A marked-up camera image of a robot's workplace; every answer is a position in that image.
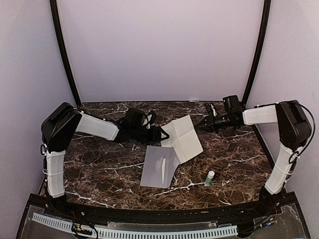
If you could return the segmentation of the beige letter paper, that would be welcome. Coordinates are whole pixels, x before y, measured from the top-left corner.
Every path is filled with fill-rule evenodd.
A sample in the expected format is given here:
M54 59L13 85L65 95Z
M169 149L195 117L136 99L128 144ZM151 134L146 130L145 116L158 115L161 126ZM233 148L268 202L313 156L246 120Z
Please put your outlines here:
M161 181L162 181L162 184L164 184L164 180L165 180L165 166L166 166L166 159L164 158L162 160L162 165L161 165Z

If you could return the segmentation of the grey envelope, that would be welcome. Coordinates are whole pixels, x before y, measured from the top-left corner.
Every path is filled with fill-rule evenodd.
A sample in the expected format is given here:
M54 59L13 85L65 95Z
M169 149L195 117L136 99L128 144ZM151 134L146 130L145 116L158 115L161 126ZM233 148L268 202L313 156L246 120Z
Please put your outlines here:
M162 160L166 159L165 180L161 181ZM179 160L173 147L147 146L140 185L143 187L168 188Z

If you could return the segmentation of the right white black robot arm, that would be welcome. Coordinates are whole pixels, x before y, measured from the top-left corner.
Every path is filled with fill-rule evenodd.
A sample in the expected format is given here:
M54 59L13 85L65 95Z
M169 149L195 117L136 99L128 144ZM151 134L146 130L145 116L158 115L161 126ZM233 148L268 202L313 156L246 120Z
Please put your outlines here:
M207 115L195 125L195 129L218 133L227 127L272 124L278 126L280 152L274 169L264 189L269 195L277 195L293 174L295 164L312 141L316 123L309 122L311 112L297 100L282 101L244 109L237 95L223 98L225 114L217 112L214 104L205 103Z

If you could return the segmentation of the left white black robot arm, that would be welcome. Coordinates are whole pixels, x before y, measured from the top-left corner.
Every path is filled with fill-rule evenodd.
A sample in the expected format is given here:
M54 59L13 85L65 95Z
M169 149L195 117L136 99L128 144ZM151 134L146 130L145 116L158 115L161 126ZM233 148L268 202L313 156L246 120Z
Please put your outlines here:
M64 189L64 156L73 135L77 132L97 136L108 141L124 143L135 140L150 145L169 139L169 134L155 125L156 114L130 108L124 117L117 121L106 120L87 114L74 108L71 104L62 103L41 125L41 154L45 158L44 174L47 179L47 192L55 198L51 209L59 217L70 213L70 205L61 198Z

